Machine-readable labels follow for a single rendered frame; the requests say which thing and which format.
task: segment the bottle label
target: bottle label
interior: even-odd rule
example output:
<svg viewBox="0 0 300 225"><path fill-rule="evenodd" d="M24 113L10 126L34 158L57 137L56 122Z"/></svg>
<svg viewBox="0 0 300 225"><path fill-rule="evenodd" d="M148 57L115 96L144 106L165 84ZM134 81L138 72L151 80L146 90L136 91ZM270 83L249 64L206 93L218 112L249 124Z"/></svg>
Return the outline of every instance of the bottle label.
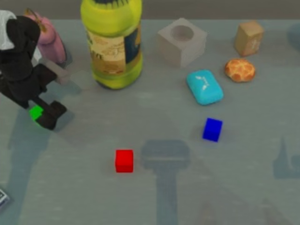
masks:
<svg viewBox="0 0 300 225"><path fill-rule="evenodd" d="M126 65L138 63L140 58L141 26L126 37L102 37L87 30L90 56L95 70L118 76Z"/></svg>

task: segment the yellow bottle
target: yellow bottle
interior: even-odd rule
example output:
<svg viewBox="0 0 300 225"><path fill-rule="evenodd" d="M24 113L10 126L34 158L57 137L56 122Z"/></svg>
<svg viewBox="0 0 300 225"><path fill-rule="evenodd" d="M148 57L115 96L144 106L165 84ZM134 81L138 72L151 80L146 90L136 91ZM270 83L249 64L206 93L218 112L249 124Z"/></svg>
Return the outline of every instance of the yellow bottle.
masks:
<svg viewBox="0 0 300 225"><path fill-rule="evenodd" d="M94 79L122 89L140 75L142 0L83 0L81 18L87 31Z"/></svg>

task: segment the gray table surface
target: gray table surface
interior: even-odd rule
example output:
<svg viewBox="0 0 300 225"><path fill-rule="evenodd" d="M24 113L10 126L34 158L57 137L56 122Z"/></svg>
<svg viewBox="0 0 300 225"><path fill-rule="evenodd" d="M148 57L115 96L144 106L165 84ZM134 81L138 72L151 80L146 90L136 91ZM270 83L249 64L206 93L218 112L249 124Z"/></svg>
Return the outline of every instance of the gray table surface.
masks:
<svg viewBox="0 0 300 225"><path fill-rule="evenodd" d="M91 81L81 22L53 21L72 53L67 69L76 82L53 83L43 98L69 112L50 132L0 97L0 186L13 199L1 225L196 225L205 202L221 225L262 225L265 198L300 223L300 180L276 179L272 168L280 150L289 158L300 152L300 21L260 21L266 33L248 57L257 76L243 84L222 71L238 57L233 38L241 21L192 21L208 41L184 69L154 48L156 32L170 22L142 22L142 76L110 91ZM185 78L199 69L215 74L221 102L195 102ZM207 117L224 122L218 143L201 138ZM133 174L115 173L119 148L134 149Z"/></svg>

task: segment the brown cardboard box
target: brown cardboard box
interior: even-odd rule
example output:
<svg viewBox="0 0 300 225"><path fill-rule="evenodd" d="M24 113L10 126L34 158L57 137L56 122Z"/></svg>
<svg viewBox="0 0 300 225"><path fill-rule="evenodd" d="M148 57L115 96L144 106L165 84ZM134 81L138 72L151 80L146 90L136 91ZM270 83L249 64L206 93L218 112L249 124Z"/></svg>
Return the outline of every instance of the brown cardboard box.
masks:
<svg viewBox="0 0 300 225"><path fill-rule="evenodd" d="M257 53L263 33L262 26L256 21L240 23L235 37L235 49L242 57Z"/></svg>

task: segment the white hexagonal block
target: white hexagonal block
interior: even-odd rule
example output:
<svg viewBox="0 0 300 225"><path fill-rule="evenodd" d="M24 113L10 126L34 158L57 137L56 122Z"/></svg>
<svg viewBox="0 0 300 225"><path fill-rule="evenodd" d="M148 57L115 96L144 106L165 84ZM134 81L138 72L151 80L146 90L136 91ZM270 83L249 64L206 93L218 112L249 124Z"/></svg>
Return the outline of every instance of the white hexagonal block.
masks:
<svg viewBox="0 0 300 225"><path fill-rule="evenodd" d="M163 57L183 68L204 53L207 32L180 18L157 33L157 46Z"/></svg>

